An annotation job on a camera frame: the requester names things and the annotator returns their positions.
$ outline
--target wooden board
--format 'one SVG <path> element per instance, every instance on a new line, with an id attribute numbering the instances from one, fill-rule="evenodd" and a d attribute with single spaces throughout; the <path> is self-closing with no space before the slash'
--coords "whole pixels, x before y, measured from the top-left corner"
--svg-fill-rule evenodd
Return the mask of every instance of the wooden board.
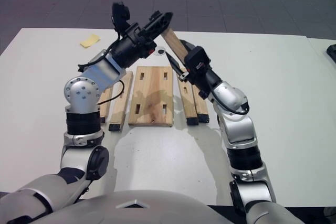
<path id="1" fill-rule="evenodd" d="M 128 124 L 173 125 L 173 69 L 137 67 Z"/>
<path id="2" fill-rule="evenodd" d="M 125 122 L 125 112 L 127 108 L 128 99 L 130 97 L 130 91 L 133 80 L 133 72 L 127 71 L 126 75 L 121 78 L 125 88 L 124 92 L 115 100 L 112 117 L 110 120 L 109 131 L 119 131 L 122 129 Z M 122 85 L 120 85 L 118 94 L 121 92 Z"/>
<path id="3" fill-rule="evenodd" d="M 180 61 L 184 63 L 184 58 L 187 56 L 188 51 L 182 45 L 174 31 L 168 27 L 163 33 L 161 33 L 161 36 L 166 41 L 168 46 L 173 50 L 174 54 L 176 54 Z"/>
<path id="4" fill-rule="evenodd" d="M 194 102 L 196 107 L 197 118 L 200 123 L 209 122 L 209 113 L 206 106 L 206 102 L 198 95 L 199 89 L 195 85 L 192 85 Z"/>
<path id="5" fill-rule="evenodd" d="M 182 82 L 178 79 L 178 88 L 180 89 L 180 94 L 183 103 L 184 115 L 187 119 L 187 125 L 198 125 L 198 118 L 196 113 L 195 101 L 193 96 L 192 85 L 189 82 Z"/>
<path id="6" fill-rule="evenodd" d="M 110 87 L 110 88 L 108 88 L 108 89 L 105 89 L 105 90 L 102 92 L 102 94 L 100 95 L 100 99 L 99 99 L 98 103 L 110 99 L 111 96 L 112 96 L 112 90 L 113 90 L 113 87 Z M 100 106 L 100 122 L 101 122 L 101 123 L 105 123 L 105 119 L 106 119 L 106 118 L 108 117 L 108 115 L 109 115 L 110 104 L 111 104 L 111 102 L 106 102 L 106 103 L 103 103 L 103 104 Z"/>

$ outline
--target yellow sticky note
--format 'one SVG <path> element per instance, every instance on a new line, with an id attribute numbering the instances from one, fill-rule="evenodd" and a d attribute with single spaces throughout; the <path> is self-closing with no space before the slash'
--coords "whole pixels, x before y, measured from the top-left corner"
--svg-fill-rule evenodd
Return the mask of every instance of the yellow sticky note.
<path id="1" fill-rule="evenodd" d="M 87 47 L 91 47 L 94 43 L 97 43 L 100 40 L 98 35 L 95 34 L 91 34 L 91 36 L 87 39 L 82 41 L 80 44 L 87 48 Z"/>

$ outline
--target black cable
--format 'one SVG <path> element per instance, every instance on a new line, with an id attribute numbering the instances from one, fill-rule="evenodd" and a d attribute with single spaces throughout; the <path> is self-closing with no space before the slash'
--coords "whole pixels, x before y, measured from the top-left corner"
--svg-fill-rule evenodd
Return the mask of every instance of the black cable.
<path id="1" fill-rule="evenodd" d="M 112 23 L 114 25 L 114 29 L 116 30 L 117 34 L 118 34 L 118 38 L 116 39 L 115 42 L 113 42 L 108 48 L 107 50 L 100 56 L 98 57 L 98 59 L 92 61 L 92 62 L 88 62 L 87 64 L 82 64 L 82 65 L 78 65 L 79 69 L 83 70 L 85 67 L 89 67 L 89 66 L 92 66 L 94 64 L 97 64 L 99 61 L 103 60 L 106 55 L 111 51 L 111 49 L 120 41 L 120 32 L 119 30 L 117 29 L 114 21 L 113 21 L 113 17 L 111 17 L 112 19 Z"/>
<path id="2" fill-rule="evenodd" d="M 104 103 L 110 102 L 110 101 L 112 101 L 112 100 L 118 98 L 119 96 L 121 96 L 121 94 L 124 92 L 125 84 L 123 83 L 122 80 L 119 80 L 119 82 L 120 82 L 121 85 L 122 85 L 122 89 L 121 89 L 120 93 L 117 94 L 115 97 L 112 97 L 111 99 L 108 99 L 108 100 L 106 100 L 106 101 L 102 101 L 102 102 L 100 102 L 100 103 L 97 103 L 97 105 L 102 105 L 102 104 L 104 104 Z"/>
<path id="3" fill-rule="evenodd" d="M 246 110 L 244 112 L 239 112 L 239 111 L 234 111 L 232 109 L 230 109 L 228 106 L 226 106 L 219 98 L 218 96 L 215 94 L 215 92 L 213 91 L 211 84 L 209 83 L 208 79 L 206 79 L 206 83 L 208 84 L 210 90 L 211 90 L 211 94 L 213 95 L 213 97 L 216 99 L 216 102 L 218 102 L 223 108 L 225 108 L 227 111 L 237 114 L 237 115 L 246 115 L 249 111 L 250 111 L 250 106 L 248 105 L 248 101 L 246 98 Z"/>

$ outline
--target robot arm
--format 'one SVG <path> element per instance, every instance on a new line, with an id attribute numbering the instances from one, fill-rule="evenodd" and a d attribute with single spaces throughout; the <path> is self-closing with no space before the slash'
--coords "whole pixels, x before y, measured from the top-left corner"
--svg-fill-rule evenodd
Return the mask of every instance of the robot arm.
<path id="1" fill-rule="evenodd" d="M 72 205 L 92 181 L 106 173 L 109 152 L 101 146 L 104 133 L 97 102 L 105 89 L 125 75 L 125 68 L 154 51 L 153 40 L 168 28 L 173 16 L 156 12 L 140 28 L 138 23 L 127 23 L 130 14 L 122 3 L 114 3 L 112 12 L 117 41 L 89 63 L 79 65 L 82 74 L 69 80 L 64 88 L 70 105 L 66 106 L 67 132 L 59 173 L 37 178 L 1 198 L 0 223 L 30 223 Z"/>
<path id="2" fill-rule="evenodd" d="M 223 148 L 230 161 L 231 197 L 237 212 L 246 215 L 247 222 L 253 224 L 302 223 L 276 204 L 266 165 L 261 160 L 254 125 L 247 115 L 249 105 L 245 94 L 221 80 L 212 70 L 210 59 L 202 47 L 183 40 L 179 42 L 172 34 L 164 34 L 163 38 L 187 69 L 183 72 L 177 61 L 167 54 L 179 80 L 196 85 L 199 95 L 208 98 L 217 113 Z"/>

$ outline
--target gray floor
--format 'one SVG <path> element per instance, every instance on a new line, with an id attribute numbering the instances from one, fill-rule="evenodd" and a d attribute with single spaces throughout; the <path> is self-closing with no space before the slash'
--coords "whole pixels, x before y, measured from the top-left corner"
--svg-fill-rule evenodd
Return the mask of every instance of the gray floor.
<path id="1" fill-rule="evenodd" d="M 22 27 L 111 28 L 119 0 L 0 0 L 0 52 Z M 336 0 L 123 0 L 131 20 L 173 11 L 182 31 L 306 35 L 336 39 Z"/>

